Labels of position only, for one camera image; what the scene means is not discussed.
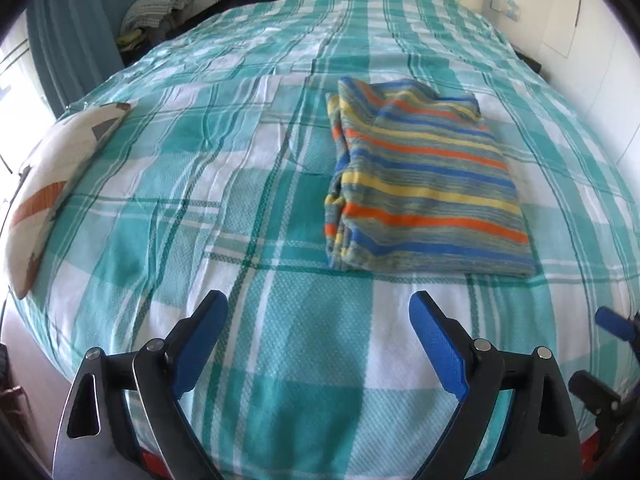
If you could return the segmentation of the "wall socket with sticker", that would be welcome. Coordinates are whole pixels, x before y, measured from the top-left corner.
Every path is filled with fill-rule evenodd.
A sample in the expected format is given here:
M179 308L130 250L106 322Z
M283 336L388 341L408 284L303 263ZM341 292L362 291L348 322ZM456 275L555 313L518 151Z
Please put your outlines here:
M520 6L514 0L490 0L489 7L511 21L518 22L520 20Z

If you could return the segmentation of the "blue window curtain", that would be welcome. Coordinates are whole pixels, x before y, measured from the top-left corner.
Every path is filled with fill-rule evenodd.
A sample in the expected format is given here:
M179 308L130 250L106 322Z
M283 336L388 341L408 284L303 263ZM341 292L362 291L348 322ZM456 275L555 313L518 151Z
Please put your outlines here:
M116 38L136 1L30 0L30 53L55 117L124 68Z

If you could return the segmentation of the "teal white plaid bedspread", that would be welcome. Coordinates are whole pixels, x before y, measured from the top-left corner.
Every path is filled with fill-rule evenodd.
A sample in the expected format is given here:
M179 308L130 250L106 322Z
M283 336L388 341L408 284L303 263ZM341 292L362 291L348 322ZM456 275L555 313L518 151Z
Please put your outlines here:
M344 76L471 92L506 156L531 278L375 275L326 262ZM639 307L639 209L588 124L500 32L452 0L283 0L154 49L82 105L132 110L58 216L17 309L66 378L91 347L136 350L212 289L229 317L182 400L225 474L408 479L456 406L408 315L428 292L472 335L617 391L639 367L593 324Z

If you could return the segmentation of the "white patterned throw pillow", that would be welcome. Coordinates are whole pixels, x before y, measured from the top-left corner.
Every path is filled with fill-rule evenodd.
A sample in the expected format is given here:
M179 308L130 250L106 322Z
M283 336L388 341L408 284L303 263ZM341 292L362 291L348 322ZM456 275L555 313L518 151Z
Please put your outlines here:
M3 269L14 296L28 295L64 200L131 110L88 107L59 120L27 159L2 228Z

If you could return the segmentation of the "dark wooden nightstand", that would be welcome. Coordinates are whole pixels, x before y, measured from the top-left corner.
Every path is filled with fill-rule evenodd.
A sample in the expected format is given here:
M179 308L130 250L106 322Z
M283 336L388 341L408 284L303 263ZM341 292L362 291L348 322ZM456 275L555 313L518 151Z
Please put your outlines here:
M521 50L515 50L515 53L535 74L540 74L542 65L538 61Z

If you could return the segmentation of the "striped clothes pile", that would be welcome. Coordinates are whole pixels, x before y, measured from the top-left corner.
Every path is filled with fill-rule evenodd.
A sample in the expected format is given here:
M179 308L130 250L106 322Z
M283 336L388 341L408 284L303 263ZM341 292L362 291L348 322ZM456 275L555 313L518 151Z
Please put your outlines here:
M130 47L147 39L153 47L165 41L184 20L193 0L137 0L125 14L116 44Z

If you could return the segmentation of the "multicolour striped knit sweater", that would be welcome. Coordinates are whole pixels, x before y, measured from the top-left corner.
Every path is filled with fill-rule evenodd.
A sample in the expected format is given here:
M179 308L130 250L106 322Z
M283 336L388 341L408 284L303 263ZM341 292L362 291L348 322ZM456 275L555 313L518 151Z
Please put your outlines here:
M331 268L534 274L518 190L474 94L343 77L326 109Z

